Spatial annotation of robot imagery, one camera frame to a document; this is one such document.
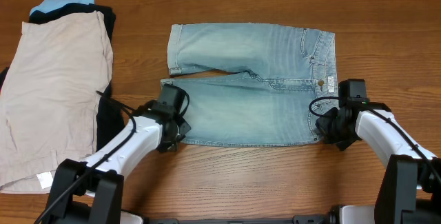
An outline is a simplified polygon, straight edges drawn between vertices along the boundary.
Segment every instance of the wood grain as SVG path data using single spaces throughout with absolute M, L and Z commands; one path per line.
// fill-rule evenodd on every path
M 42 0 L 0 0 L 0 66 L 13 59 L 21 21 Z M 441 154 L 441 0 L 96 0 L 117 15 L 114 96 L 137 106 L 169 77 L 173 23 L 256 22 L 336 33 L 339 80 L 367 80 L 425 148 Z M 219 148 L 182 145 L 146 156 L 127 178 L 123 207 L 150 217 L 258 218 L 324 213 L 335 204 L 373 204 L 384 168 L 357 142 Z M 31 223 L 45 195 L 0 194 L 0 223 Z M 90 198 L 81 198 L 91 203 Z

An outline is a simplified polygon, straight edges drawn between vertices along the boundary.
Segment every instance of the jeans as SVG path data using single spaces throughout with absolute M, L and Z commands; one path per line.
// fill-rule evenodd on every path
M 207 70 L 233 74 L 163 79 L 190 96 L 184 143 L 225 147 L 304 145 L 320 140 L 309 103 L 337 96 L 334 34 L 263 23 L 173 25 L 171 75 Z M 325 113 L 326 100 L 313 106 Z

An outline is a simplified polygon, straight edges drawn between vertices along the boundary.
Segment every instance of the folded clothing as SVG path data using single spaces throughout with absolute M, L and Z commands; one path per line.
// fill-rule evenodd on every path
M 104 26 L 109 40 L 112 40 L 112 33 L 116 20 L 116 15 L 113 13 L 110 7 L 106 6 L 68 3 L 62 8 L 47 13 L 41 12 L 39 10 L 34 11 L 29 17 L 29 22 L 35 24 L 44 24 L 50 21 L 57 20 L 68 14 L 91 13 L 94 11 L 99 11 L 103 13 Z M 111 83 L 109 83 L 103 93 L 107 98 L 110 98 L 112 96 Z M 121 115 L 121 110 L 101 98 L 99 101 L 98 113 L 96 114 L 96 143 L 94 143 L 94 145 L 96 145 L 95 150 L 98 151 L 102 147 L 104 147 L 123 128 L 124 119 Z M 35 175 L 0 186 L 1 193 L 9 194 L 38 194 L 48 193 L 49 191 L 50 187 L 42 188 L 38 178 Z
M 113 13 L 112 8 L 106 6 L 68 3 L 62 8 L 48 13 L 43 13 L 37 10 L 30 15 L 29 22 L 35 24 L 44 24 L 48 23 L 49 21 L 57 20 L 68 14 L 91 13 L 94 11 L 99 11 L 104 14 L 104 26 L 107 31 L 107 35 L 109 36 L 109 40 L 112 40 L 116 15 Z M 105 89 L 104 96 L 107 98 L 112 96 L 112 83 L 109 83 L 109 86 Z M 98 125 L 96 127 L 96 150 L 100 150 L 102 147 L 104 147 L 124 128 L 124 119 L 121 115 L 121 110 L 104 99 L 100 99 L 99 101 L 96 122 Z
M 59 9 L 68 3 L 93 4 L 95 3 L 95 0 L 44 0 L 43 3 L 40 3 L 39 6 L 33 7 L 29 15 L 31 15 L 36 10 L 47 13 L 49 11 Z
M 171 75 L 211 69 L 224 77 L 164 79 L 192 99 L 184 143 L 227 147 L 304 145 L 319 141 L 309 103 L 336 96 L 334 34 L 264 23 L 173 25 Z M 321 101 L 325 113 L 335 102 Z
M 94 152 L 99 96 L 113 52 L 100 12 L 23 23 L 1 89 L 0 185 Z
M 44 24 L 50 21 L 55 21 L 61 17 L 67 16 L 73 13 L 92 13 L 99 11 L 104 15 L 104 26 L 109 36 L 109 40 L 112 41 L 113 27 L 116 20 L 116 15 L 113 13 L 111 7 L 99 6 L 95 4 L 82 4 L 82 3 L 68 3 L 61 8 L 50 12 L 42 12 L 40 10 L 34 11 L 29 16 L 29 23 Z

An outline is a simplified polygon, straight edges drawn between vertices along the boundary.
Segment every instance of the clothing tag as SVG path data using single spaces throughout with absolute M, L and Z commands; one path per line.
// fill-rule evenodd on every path
M 52 178 L 52 174 L 50 172 L 37 174 L 37 178 L 40 181 L 41 189 L 52 186 L 52 182 L 54 182 L 54 179 Z
M 328 92 L 329 93 L 334 93 L 335 89 L 334 89 L 334 77 L 328 77 Z

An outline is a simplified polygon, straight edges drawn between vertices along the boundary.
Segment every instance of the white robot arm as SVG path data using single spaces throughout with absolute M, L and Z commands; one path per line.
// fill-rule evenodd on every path
M 378 110 L 377 112 L 386 118 L 390 118 L 392 122 L 401 128 L 391 112 L 385 110 Z M 392 154 L 407 155 L 414 159 L 421 159 L 397 130 L 369 111 L 358 113 L 355 131 L 372 148 L 385 167 L 387 167 Z M 435 154 L 424 149 L 407 133 L 406 135 L 429 160 L 436 158 Z M 374 212 L 375 205 L 344 206 L 340 209 L 340 224 L 376 224 Z
M 311 105 L 322 99 L 338 99 L 340 109 L 324 115 L 312 112 Z M 387 168 L 375 205 L 339 207 L 330 212 L 329 223 L 441 223 L 441 160 L 416 143 L 385 104 L 369 102 L 365 81 L 343 81 L 338 97 L 316 99 L 311 105 L 311 112 L 320 117 L 316 126 L 325 143 L 343 151 L 363 139 Z M 433 193 L 432 199 L 416 199 L 417 190 Z
M 191 129 L 181 107 L 188 94 L 173 85 L 164 85 L 157 101 L 137 110 L 124 107 L 130 120 L 107 145 L 84 161 L 64 160 L 55 174 L 48 206 L 35 223 L 124 223 L 141 224 L 141 216 L 121 211 L 123 182 L 141 159 L 153 150 L 173 152 Z M 72 195 L 94 197 L 91 207 L 72 201 Z

